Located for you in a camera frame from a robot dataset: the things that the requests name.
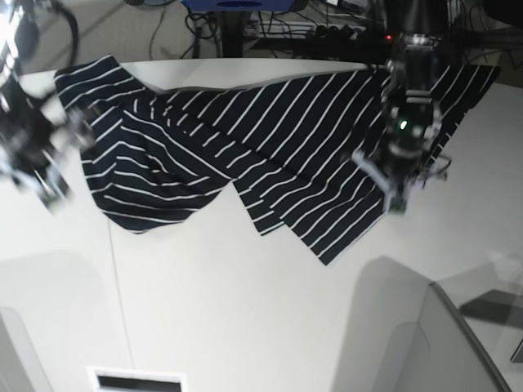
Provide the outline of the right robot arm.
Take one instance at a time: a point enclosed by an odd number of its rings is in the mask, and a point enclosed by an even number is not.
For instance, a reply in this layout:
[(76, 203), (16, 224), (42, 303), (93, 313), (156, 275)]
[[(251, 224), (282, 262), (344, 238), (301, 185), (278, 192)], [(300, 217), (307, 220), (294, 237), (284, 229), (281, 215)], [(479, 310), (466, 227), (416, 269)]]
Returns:
[(73, 106), (64, 118), (52, 120), (45, 108), (58, 98), (54, 85), (30, 87), (25, 62), (40, 42), (40, 11), (63, 18), (69, 26), (71, 49), (67, 66), (78, 57), (78, 23), (60, 1), (1, 3), (1, 175), (29, 189), (42, 200), (63, 198), (68, 185), (60, 165), (69, 149), (86, 149), (93, 142), (91, 111)]

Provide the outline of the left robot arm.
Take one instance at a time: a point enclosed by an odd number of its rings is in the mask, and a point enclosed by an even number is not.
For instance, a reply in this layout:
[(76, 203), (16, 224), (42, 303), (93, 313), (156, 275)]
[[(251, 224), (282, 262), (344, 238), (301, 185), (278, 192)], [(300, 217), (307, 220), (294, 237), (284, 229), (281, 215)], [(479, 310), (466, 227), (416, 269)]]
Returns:
[(444, 1), (385, 1), (387, 32), (392, 38), (382, 93), (387, 136), (378, 165), (403, 189), (422, 171), (422, 158), (440, 132), (442, 113), (433, 97), (439, 65), (436, 49), (448, 28)]

